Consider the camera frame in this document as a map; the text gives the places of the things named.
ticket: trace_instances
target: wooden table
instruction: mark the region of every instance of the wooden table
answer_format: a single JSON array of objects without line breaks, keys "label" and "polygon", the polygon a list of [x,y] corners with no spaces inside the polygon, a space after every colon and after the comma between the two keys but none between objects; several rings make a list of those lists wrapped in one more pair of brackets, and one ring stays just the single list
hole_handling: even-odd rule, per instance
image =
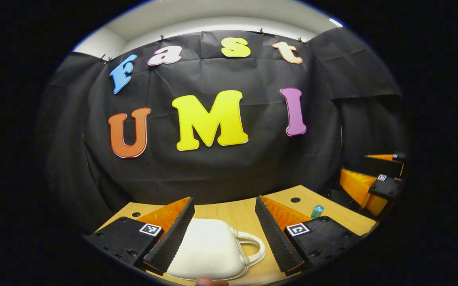
[{"label": "wooden table", "polygon": [[[287,190],[275,192],[273,194],[265,195],[265,197],[282,203],[283,205],[293,208],[309,217],[311,216],[314,206],[321,205],[324,207],[322,215],[331,217],[358,235],[365,235],[377,226],[377,222],[373,219],[367,218],[340,206],[339,204],[334,203],[303,186],[296,186]],[[293,197],[300,198],[300,201],[297,203],[291,202]],[[278,264],[273,257],[268,241],[266,240],[264,232],[260,226],[259,219],[254,211],[255,205],[256,198],[244,199],[241,201],[230,201],[228,203],[195,206],[196,213],[193,216],[194,218],[223,220],[235,230],[249,232],[262,239],[265,243],[266,256],[264,259],[249,268],[248,272],[243,277],[230,280],[229,283],[231,286],[264,285],[288,278],[280,271]],[[133,218],[132,214],[135,212],[140,212],[142,215],[145,215],[159,209],[160,207],[163,206],[146,205],[144,203],[129,203],[100,228],[103,228],[107,224],[122,216]],[[243,245],[242,248],[243,252],[245,252],[245,255],[247,256],[253,255],[258,250],[256,246],[252,245]],[[167,274],[159,276],[151,272],[148,273],[177,284],[183,284],[186,286],[194,286],[196,284],[194,281],[174,278]]]}]

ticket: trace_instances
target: bag handle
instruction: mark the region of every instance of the bag handle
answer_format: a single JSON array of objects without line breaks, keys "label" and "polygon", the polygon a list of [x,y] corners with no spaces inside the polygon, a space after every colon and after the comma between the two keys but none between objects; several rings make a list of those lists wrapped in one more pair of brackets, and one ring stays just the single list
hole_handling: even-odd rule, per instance
[{"label": "bag handle", "polygon": [[240,244],[252,244],[254,246],[259,247],[258,253],[247,257],[248,258],[247,265],[249,267],[257,264],[264,258],[264,255],[266,254],[266,250],[264,247],[264,243],[262,242],[261,239],[247,232],[238,232],[238,236],[236,238],[240,241]]}]

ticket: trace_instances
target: white handbag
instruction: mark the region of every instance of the white handbag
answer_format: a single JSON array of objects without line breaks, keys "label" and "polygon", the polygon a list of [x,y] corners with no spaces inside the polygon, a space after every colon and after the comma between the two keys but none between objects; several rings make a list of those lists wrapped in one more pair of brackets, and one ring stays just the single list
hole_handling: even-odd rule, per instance
[{"label": "white handbag", "polygon": [[[259,251],[246,257],[241,244],[253,244]],[[264,256],[264,243],[254,235],[238,232],[218,219],[193,218],[167,274],[186,280],[201,276],[231,280],[245,275]]]}]

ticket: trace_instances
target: letter m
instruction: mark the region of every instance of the letter m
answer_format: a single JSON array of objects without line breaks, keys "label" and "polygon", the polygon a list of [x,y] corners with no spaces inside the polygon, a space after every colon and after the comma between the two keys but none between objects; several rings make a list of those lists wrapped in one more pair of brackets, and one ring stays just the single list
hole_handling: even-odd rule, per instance
[{"label": "letter m", "polygon": [[173,107],[178,109],[180,121],[180,141],[176,145],[178,150],[195,150],[199,148],[199,141],[194,139],[195,128],[202,142],[211,146],[215,139],[218,125],[220,137],[218,143],[222,146],[244,144],[248,135],[243,132],[240,118],[239,91],[223,91],[215,98],[215,102],[207,112],[196,96],[186,95],[173,100]]}]

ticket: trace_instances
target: blue letter f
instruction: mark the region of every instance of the blue letter f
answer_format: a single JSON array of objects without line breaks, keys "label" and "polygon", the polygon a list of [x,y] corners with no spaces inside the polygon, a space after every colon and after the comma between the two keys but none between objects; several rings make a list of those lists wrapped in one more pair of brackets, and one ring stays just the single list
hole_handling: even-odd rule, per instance
[{"label": "blue letter f", "polygon": [[130,73],[132,71],[133,64],[130,63],[130,61],[135,58],[137,58],[135,54],[129,56],[109,74],[114,80],[114,94],[118,93],[132,78],[131,76],[126,76],[125,73]]}]

